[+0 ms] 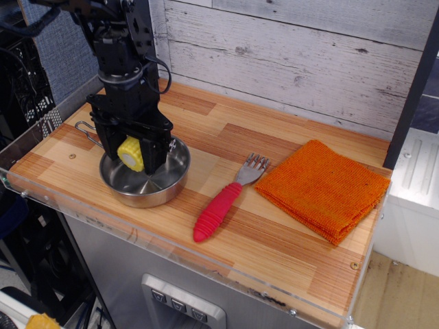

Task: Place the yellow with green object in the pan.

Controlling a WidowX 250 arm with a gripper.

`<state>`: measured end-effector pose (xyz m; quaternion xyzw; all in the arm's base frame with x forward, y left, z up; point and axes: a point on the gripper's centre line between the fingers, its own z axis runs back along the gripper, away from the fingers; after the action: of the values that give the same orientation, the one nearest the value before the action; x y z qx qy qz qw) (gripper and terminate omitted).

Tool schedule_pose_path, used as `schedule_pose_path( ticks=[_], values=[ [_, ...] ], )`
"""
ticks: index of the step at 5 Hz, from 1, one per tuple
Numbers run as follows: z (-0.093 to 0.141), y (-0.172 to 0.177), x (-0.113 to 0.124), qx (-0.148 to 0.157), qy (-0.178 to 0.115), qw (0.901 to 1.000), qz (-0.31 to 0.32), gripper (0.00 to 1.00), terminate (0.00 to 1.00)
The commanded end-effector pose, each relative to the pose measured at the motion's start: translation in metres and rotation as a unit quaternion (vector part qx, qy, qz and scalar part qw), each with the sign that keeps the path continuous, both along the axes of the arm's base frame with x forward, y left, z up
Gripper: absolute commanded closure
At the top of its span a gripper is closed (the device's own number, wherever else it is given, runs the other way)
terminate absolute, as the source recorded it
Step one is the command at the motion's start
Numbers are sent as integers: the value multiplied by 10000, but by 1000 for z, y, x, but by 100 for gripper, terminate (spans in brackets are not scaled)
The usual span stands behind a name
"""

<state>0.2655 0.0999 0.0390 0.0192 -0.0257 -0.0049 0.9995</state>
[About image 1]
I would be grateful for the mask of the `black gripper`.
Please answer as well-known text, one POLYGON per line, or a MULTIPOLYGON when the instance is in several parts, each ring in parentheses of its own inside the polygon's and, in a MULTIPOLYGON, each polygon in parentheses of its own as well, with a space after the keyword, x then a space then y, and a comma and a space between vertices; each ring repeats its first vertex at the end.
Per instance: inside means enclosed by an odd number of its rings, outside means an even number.
POLYGON ((126 135, 140 139, 144 172, 154 174, 170 152, 173 124, 158 109, 160 88, 152 90, 148 73, 100 73, 103 95, 89 95, 92 121, 106 155, 118 159, 126 135))

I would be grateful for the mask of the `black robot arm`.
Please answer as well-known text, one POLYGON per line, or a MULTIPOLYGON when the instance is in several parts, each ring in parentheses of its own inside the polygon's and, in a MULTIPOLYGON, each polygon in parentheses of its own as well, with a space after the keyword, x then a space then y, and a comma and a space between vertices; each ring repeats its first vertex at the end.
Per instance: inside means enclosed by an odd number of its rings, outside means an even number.
POLYGON ((40 1, 70 12, 96 56, 103 95, 89 95, 91 119, 106 155, 116 160, 127 139, 139 141, 143 171, 152 175, 170 151, 172 122, 158 109, 162 91, 148 1, 40 1))

